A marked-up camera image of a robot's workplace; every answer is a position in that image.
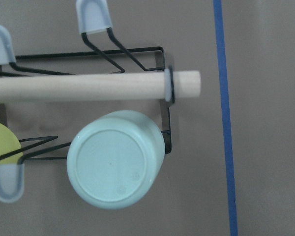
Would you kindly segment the light green plastic cup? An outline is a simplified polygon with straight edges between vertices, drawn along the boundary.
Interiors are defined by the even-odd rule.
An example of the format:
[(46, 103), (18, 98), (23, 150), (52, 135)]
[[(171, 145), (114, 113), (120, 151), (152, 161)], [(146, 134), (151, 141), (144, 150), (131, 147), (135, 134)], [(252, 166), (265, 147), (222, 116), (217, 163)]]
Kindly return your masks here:
[(75, 136), (67, 173), (83, 200), (103, 209), (120, 209), (150, 190), (164, 156), (165, 142), (152, 119), (136, 111), (115, 111)]

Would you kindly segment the yellow plastic cup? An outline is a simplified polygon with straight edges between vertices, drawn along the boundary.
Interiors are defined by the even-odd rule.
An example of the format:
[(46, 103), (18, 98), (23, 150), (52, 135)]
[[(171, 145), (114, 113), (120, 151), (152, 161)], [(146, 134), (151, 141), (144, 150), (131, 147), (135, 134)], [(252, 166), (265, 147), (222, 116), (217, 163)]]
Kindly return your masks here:
[[(14, 133), (5, 125), (0, 123), (0, 156), (21, 148), (21, 144)], [(22, 153), (8, 157), (0, 161), (2, 164), (16, 164)]]

